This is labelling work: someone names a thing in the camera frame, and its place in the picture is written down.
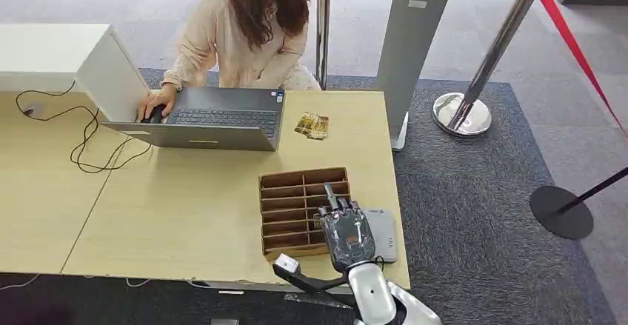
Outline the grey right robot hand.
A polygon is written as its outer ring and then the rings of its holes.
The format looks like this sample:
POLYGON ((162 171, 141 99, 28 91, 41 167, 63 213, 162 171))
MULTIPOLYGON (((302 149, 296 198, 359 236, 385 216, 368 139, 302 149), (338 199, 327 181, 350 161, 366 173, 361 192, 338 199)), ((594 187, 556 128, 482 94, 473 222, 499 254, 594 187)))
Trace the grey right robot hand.
POLYGON ((327 203, 318 208, 319 224, 333 268, 345 273, 356 264, 373 261, 375 239, 358 202, 337 196, 329 183, 323 187, 327 203))

